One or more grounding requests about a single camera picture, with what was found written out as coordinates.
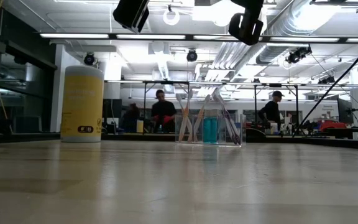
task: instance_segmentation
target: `red glove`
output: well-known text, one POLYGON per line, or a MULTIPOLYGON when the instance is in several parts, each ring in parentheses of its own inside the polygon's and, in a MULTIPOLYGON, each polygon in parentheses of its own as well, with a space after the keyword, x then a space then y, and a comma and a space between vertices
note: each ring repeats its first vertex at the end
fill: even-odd
POLYGON ((163 122, 163 124, 166 124, 166 123, 168 123, 169 121, 171 121, 172 119, 171 119, 171 117, 170 116, 164 116, 164 122, 163 122))

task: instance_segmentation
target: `person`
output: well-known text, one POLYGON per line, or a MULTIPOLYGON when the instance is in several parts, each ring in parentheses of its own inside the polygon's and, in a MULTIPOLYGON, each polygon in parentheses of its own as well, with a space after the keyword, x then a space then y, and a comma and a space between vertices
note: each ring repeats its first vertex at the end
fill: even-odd
POLYGON ((280 110, 278 110, 278 103, 281 102, 283 94, 280 91, 273 92, 273 100, 269 101, 259 112, 259 117, 266 123, 277 123, 277 128, 280 130, 281 117, 280 110))
POLYGON ((123 128, 125 132, 135 133, 136 132, 136 122, 139 119, 140 110, 136 106, 136 103, 131 103, 129 109, 125 112, 122 121, 123 128))
POLYGON ((155 96, 158 102, 153 104, 152 119, 155 121, 154 132, 158 131, 160 125, 163 132, 175 131, 175 114, 177 113, 173 103, 165 100, 165 93, 163 90, 157 90, 155 96))

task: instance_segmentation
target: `table surface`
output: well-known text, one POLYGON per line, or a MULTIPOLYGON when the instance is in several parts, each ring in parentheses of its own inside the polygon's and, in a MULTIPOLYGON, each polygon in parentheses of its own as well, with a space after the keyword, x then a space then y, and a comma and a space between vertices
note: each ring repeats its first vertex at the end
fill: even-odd
POLYGON ((0 223, 358 223, 358 150, 0 144, 0 223))

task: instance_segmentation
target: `blue bottle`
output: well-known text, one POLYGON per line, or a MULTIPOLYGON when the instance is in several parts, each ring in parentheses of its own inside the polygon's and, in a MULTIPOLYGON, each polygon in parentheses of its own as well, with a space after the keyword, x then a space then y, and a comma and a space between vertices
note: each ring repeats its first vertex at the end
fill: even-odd
POLYGON ((216 144, 218 141, 218 119, 216 117, 210 118, 211 130, 209 131, 209 141, 212 144, 216 144))
POLYGON ((209 137, 211 135, 211 119, 208 117, 204 118, 203 121, 203 142, 209 143, 209 137))

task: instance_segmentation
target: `desk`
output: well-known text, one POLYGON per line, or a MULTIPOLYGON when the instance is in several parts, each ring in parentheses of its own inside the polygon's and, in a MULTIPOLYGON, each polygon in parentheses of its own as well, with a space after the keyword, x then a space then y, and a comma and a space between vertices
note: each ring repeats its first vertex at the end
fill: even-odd
POLYGON ((353 133, 358 133, 358 128, 327 128, 325 133, 335 138, 353 139, 353 133))

